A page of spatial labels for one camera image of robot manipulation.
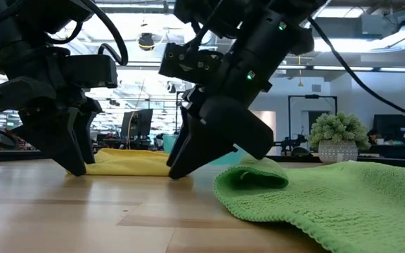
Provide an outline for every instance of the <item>teal cloth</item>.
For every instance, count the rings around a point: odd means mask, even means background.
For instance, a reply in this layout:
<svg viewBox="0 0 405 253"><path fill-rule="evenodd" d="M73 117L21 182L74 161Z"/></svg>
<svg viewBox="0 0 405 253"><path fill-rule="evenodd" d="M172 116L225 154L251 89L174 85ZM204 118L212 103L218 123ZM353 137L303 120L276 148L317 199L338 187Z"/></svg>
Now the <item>teal cloth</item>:
<svg viewBox="0 0 405 253"><path fill-rule="evenodd" d="M284 221L332 252L405 252L405 168L342 162L287 169L244 159L215 195L237 218Z"/></svg>

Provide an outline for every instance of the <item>yellow towel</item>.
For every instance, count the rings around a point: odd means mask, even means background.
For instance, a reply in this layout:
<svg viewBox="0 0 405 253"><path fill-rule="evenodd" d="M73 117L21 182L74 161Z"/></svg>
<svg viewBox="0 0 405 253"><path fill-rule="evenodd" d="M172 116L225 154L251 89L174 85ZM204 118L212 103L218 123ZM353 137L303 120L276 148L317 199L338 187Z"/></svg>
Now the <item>yellow towel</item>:
<svg viewBox="0 0 405 253"><path fill-rule="evenodd" d="M87 164L87 175L168 176L168 154L147 150L103 148L95 164Z"/></svg>

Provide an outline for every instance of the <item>flower pot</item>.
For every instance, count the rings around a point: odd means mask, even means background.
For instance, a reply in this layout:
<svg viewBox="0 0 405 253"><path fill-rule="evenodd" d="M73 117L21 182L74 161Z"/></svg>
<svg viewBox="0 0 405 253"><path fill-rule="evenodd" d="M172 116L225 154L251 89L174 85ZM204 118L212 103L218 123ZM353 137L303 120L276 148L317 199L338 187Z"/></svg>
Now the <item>flower pot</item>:
<svg viewBox="0 0 405 253"><path fill-rule="evenodd" d="M359 151L354 141L320 141L318 147L320 160L325 164L336 162L356 161Z"/></svg>

